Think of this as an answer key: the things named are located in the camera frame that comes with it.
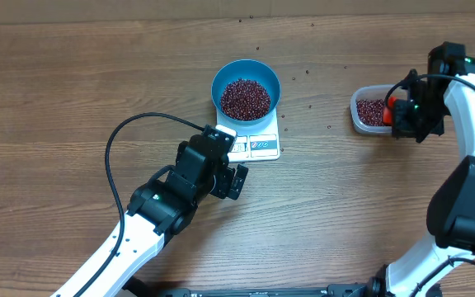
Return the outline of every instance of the wooden tabletop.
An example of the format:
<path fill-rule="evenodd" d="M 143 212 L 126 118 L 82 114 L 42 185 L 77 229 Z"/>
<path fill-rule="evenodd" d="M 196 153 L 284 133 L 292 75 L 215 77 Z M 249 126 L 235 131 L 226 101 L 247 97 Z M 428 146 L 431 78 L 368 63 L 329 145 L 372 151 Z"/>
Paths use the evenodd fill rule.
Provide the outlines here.
<path fill-rule="evenodd" d="M 424 73 L 446 40 L 475 56 L 475 14 L 0 26 L 0 296 L 51 294 L 114 228 L 103 153 L 122 120 L 215 124 L 212 79 L 243 58 L 280 78 L 284 152 L 248 163 L 239 200 L 207 198 L 136 276 L 205 290 L 366 282 L 421 238 L 459 157 L 450 119 L 422 144 L 362 136 L 350 98 Z M 125 206 L 194 133 L 159 119 L 120 132 L 111 167 Z M 442 285 L 475 295 L 475 267 Z"/>

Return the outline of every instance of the white plastic container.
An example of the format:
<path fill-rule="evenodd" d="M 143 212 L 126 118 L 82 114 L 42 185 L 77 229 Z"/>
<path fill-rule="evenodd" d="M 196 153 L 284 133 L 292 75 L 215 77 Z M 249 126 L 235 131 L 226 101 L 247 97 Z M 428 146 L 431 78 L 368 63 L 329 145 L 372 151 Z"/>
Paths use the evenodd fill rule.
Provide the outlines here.
<path fill-rule="evenodd" d="M 369 126 L 360 121 L 359 113 L 356 110 L 356 102 L 358 100 L 384 100 L 389 89 L 393 85 L 378 85 L 362 87 L 358 89 L 351 97 L 351 118 L 353 119 L 353 126 L 355 130 L 361 134 L 391 134 L 392 127 L 390 126 Z M 400 99 L 407 99 L 407 92 L 398 88 L 393 92 L 392 96 Z"/>

